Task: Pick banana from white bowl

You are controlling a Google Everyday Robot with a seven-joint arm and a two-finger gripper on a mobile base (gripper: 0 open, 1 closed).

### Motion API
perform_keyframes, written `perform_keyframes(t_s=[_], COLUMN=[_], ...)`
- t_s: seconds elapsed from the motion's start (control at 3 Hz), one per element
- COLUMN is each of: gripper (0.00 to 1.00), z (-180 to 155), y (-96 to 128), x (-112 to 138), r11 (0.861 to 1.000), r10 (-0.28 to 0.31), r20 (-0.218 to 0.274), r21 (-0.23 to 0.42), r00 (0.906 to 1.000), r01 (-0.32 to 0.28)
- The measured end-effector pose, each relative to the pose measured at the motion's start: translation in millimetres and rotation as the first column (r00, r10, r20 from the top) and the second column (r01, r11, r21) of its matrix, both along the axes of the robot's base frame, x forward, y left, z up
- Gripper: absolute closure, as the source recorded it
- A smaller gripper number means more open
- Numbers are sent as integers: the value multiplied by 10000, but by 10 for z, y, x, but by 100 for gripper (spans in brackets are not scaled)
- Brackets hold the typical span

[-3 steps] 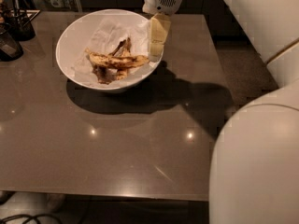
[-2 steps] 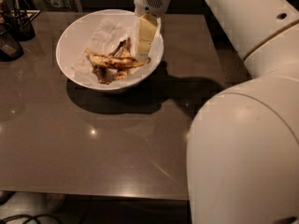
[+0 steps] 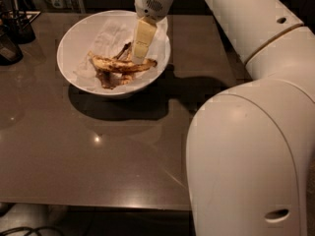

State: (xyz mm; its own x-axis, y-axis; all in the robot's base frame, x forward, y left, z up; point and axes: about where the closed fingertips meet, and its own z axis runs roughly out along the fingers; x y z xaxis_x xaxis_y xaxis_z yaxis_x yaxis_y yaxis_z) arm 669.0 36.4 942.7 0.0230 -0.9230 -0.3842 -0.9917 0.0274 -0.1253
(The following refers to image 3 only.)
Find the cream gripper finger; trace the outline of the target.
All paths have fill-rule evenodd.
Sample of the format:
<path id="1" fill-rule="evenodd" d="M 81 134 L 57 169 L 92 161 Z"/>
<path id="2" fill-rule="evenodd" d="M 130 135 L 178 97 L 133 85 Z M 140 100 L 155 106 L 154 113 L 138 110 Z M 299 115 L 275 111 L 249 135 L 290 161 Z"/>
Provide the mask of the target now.
<path id="1" fill-rule="evenodd" d="M 134 63 L 143 63 L 157 29 L 157 24 L 148 18 L 141 18 L 137 21 L 132 43 L 132 61 Z"/>

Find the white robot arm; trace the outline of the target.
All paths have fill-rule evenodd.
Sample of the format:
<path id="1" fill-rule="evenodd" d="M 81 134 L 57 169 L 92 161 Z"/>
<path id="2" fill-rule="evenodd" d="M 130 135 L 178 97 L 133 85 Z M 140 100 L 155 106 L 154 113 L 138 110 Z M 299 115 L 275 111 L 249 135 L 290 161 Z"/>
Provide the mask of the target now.
<path id="1" fill-rule="evenodd" d="M 279 0 L 205 0 L 252 80 L 196 112 L 186 143 L 196 236 L 307 236 L 314 35 Z"/>

